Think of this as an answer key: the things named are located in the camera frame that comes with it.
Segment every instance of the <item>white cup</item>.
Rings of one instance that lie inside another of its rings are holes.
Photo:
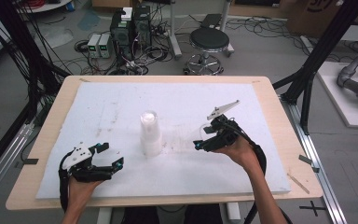
[[[161,131],[154,111],[146,110],[141,116],[141,145],[146,157],[157,156],[162,150]]]

